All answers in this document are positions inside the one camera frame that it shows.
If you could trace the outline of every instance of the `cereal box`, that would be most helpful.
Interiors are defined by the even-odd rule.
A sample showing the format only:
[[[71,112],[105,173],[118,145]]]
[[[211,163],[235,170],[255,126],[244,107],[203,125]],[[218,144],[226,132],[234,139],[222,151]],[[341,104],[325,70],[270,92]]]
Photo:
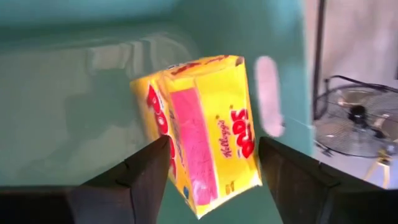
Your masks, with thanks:
[[[149,140],[171,137],[169,177],[198,218],[262,185],[242,57],[202,58],[130,86]]]

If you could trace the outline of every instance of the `red text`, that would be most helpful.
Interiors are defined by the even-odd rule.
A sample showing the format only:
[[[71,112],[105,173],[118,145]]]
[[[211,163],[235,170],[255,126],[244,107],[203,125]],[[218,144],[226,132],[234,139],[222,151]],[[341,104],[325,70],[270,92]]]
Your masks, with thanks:
[[[208,63],[211,63],[211,62],[221,61],[221,60],[223,60],[223,59],[225,59],[225,58],[228,58],[228,57],[229,57],[229,55],[222,55],[222,56],[219,56],[219,57],[210,59],[209,61],[207,61],[207,62],[205,63],[205,65],[207,65]]]
[[[231,133],[229,132],[229,127],[225,125],[225,121],[218,121],[218,126],[221,129],[221,138],[218,140],[221,145],[221,153],[223,153],[225,158],[232,157],[232,151],[229,147],[229,136]]]
[[[231,111],[233,122],[232,132],[236,138],[236,144],[242,148],[242,155],[248,158],[254,152],[254,140],[252,137],[251,126],[248,121],[248,111]]]
[[[172,75],[177,75],[177,74],[182,73],[182,72],[184,72],[185,70],[187,70],[187,69],[189,69],[189,68],[193,68],[193,67],[195,67],[195,66],[197,66],[197,65],[200,65],[200,63],[199,63],[199,62],[190,62],[190,63],[187,63],[187,64],[185,64],[184,66],[182,66],[181,68],[177,69],[177,71],[172,72]]]
[[[158,128],[158,132],[160,135],[169,134],[169,125],[167,124],[166,116],[161,108],[161,104],[159,101],[159,97],[156,94],[156,91],[149,85],[148,96],[147,96],[147,105],[149,108],[154,110],[156,125]],[[174,141],[170,138],[170,169],[172,170],[173,176],[177,178],[177,170],[175,165],[175,148],[174,148]]]

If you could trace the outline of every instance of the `electric fan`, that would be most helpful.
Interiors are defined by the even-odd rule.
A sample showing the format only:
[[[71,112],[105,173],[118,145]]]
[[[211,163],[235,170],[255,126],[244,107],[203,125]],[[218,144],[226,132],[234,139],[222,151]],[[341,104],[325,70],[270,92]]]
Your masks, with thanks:
[[[351,84],[329,89],[334,78]],[[317,98],[314,115],[317,145],[327,156],[336,152],[375,158],[365,179],[381,165],[385,187],[389,182],[391,158],[398,151],[398,90],[339,75],[325,80],[325,90]]]

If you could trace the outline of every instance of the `pops logo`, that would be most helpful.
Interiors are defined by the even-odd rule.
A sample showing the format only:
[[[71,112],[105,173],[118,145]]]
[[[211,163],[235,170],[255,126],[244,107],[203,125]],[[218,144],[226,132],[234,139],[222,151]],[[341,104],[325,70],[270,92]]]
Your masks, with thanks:
[[[159,97],[156,94],[156,91],[152,85],[149,85],[148,96],[147,96],[147,105],[149,108],[154,109],[156,125],[159,131],[159,134],[169,134],[169,124],[167,123],[166,116],[162,110],[160,105]],[[170,138],[170,169],[172,169],[174,179],[177,178],[177,170],[175,165],[175,148],[174,141]]]
[[[236,144],[241,147],[242,155],[248,158],[254,152],[254,140],[248,120],[248,111],[246,109],[232,110],[231,119],[233,122],[232,132],[237,136]]]

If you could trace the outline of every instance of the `green surface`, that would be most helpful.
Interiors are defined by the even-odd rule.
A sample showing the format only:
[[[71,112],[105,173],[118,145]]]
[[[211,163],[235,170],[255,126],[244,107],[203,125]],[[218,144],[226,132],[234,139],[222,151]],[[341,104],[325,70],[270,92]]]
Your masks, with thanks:
[[[286,124],[279,140],[311,153],[300,3],[0,2],[0,185],[74,185],[108,170],[147,144],[129,80],[218,54],[246,58],[257,136],[265,133],[258,125],[252,65],[260,55],[276,60]],[[168,12],[167,20],[159,20]],[[147,17],[158,22],[101,25]],[[281,220],[266,185],[198,221],[168,183],[159,223]]]

